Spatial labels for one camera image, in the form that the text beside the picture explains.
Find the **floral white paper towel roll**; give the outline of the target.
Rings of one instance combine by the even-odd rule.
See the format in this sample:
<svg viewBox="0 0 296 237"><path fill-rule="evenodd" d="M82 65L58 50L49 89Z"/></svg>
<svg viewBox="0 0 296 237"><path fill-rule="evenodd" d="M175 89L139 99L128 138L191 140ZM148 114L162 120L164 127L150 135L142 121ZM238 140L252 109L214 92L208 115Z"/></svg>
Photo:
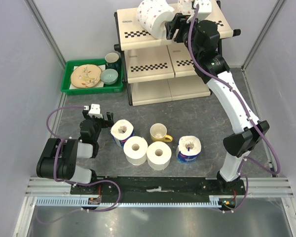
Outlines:
<svg viewBox="0 0 296 237"><path fill-rule="evenodd" d="M177 10L182 15L192 15L194 13L194 9L192 0L178 0Z"/></svg>

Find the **yellow ceramic mug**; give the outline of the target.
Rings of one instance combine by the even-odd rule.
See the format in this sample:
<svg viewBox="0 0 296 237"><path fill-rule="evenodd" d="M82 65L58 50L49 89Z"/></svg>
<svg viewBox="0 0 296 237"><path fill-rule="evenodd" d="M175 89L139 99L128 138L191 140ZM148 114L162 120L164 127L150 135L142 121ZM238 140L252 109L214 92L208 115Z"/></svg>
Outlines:
<svg viewBox="0 0 296 237"><path fill-rule="evenodd" d="M161 123L155 123L150 127L150 137L152 141L172 142L173 137L167 134L167 128Z"/></svg>

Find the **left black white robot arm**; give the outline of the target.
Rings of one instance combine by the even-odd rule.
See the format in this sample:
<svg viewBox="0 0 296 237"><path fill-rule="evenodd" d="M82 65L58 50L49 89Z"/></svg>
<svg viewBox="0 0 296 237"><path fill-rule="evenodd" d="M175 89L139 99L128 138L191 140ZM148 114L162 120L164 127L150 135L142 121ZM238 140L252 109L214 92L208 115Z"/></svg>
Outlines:
<svg viewBox="0 0 296 237"><path fill-rule="evenodd" d="M40 178L53 179L56 182L69 182L81 185L87 194L98 190L98 181L93 179L96 174L91 169L77 165L78 158L95 158L98 154L98 138L102 129L114 125L113 113L107 112L102 118L83 112L84 120L80 123L78 139L49 138L38 160L36 172Z"/></svg>

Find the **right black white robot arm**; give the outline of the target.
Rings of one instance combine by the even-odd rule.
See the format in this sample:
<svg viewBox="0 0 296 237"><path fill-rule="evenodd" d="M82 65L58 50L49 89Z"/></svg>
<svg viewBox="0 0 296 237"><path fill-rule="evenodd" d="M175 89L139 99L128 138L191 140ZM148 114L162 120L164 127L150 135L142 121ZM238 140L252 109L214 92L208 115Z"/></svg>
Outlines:
<svg viewBox="0 0 296 237"><path fill-rule="evenodd" d="M221 39L215 22L188 21L187 16L177 13L172 21L166 22L165 28L168 40L188 48L195 72L216 95L231 122L233 134L223 139L227 153L216 182L217 191L228 194L240 178L241 162L269 130L269 124L251 111L235 85L218 50Z"/></svg>

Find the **plain white paper towel roll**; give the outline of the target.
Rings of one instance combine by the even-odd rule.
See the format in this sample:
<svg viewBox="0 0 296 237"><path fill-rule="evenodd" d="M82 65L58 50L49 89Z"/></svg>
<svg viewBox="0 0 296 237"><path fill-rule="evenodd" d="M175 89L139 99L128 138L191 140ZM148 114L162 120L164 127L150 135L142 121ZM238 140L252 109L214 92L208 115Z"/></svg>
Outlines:
<svg viewBox="0 0 296 237"><path fill-rule="evenodd" d="M124 144L123 151L129 163L142 165L147 160L148 143L143 137L132 136Z"/></svg>
<svg viewBox="0 0 296 237"><path fill-rule="evenodd" d="M172 151L164 142L157 141L148 146L148 164L154 170L164 170L169 165L171 156Z"/></svg>

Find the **cream three-tier shelf rack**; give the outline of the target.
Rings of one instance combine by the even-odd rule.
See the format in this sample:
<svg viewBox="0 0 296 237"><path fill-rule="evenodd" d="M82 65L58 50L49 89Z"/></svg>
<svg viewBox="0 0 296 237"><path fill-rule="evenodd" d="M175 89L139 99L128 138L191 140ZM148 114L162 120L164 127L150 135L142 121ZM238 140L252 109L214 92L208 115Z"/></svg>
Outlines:
<svg viewBox="0 0 296 237"><path fill-rule="evenodd" d="M156 39L137 19L136 8L115 12L129 104L133 106L210 96L195 73L188 49L166 38Z"/></svg>

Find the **blue wrapped paper towel roll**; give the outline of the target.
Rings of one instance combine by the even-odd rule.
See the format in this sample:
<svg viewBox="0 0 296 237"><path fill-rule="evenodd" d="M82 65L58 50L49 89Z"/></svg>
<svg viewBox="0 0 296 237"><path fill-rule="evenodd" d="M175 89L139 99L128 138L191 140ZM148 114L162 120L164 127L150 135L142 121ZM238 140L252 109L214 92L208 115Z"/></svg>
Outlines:
<svg viewBox="0 0 296 237"><path fill-rule="evenodd" d="M195 161L201 153L201 142L195 136L182 136L176 148L176 157L180 162Z"/></svg>
<svg viewBox="0 0 296 237"><path fill-rule="evenodd" d="M115 143L123 148L126 141L134 136L135 130L133 125L125 120L120 119L118 120L112 127L111 127L111 135Z"/></svg>

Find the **dark green mug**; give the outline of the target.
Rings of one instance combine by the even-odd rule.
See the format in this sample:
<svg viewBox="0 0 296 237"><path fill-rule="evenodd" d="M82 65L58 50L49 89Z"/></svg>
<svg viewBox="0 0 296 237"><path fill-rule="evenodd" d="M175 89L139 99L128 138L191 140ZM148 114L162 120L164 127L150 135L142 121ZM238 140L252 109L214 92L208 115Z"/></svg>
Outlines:
<svg viewBox="0 0 296 237"><path fill-rule="evenodd" d="M115 52L108 53L105 56L106 69L119 71L119 55Z"/></svg>

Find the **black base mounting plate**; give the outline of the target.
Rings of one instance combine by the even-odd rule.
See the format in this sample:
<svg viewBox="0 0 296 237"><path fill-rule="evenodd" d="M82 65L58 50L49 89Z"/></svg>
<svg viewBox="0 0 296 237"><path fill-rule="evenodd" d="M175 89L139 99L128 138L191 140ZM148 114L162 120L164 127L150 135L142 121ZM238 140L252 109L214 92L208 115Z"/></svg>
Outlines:
<svg viewBox="0 0 296 237"><path fill-rule="evenodd" d="M119 201L208 201L209 196L240 196L246 192L243 180L230 186L216 178L98 176L110 180L121 190Z"/></svg>

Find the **light green ceramic bowl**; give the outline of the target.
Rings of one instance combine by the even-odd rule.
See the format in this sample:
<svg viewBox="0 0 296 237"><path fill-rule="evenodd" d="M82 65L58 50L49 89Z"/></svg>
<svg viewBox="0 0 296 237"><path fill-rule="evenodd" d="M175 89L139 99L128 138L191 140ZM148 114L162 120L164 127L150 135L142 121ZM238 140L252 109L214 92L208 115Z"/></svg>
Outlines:
<svg viewBox="0 0 296 237"><path fill-rule="evenodd" d="M118 72L114 69L105 69L101 72L100 79L104 84L112 85L118 79Z"/></svg>

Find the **green plastic tray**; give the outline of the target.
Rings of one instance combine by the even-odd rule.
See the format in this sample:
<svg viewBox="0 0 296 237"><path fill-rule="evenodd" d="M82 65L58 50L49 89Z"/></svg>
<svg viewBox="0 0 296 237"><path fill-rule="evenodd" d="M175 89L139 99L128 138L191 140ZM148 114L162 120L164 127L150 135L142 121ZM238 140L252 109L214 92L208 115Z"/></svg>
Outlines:
<svg viewBox="0 0 296 237"><path fill-rule="evenodd" d="M103 84L103 86L96 86L91 88L74 88L71 85L71 74L74 71L75 66L81 66L85 64L93 64L99 66L101 69L106 68L106 61L104 58L100 59L83 59L83 60L71 60L66 62L63 81L61 84L61 92L65 93L68 96L71 95L84 95L84 94L101 94L101 93L119 93L123 91L123 78L124 78L124 71L119 62L119 76L117 82L112 85Z"/></svg>

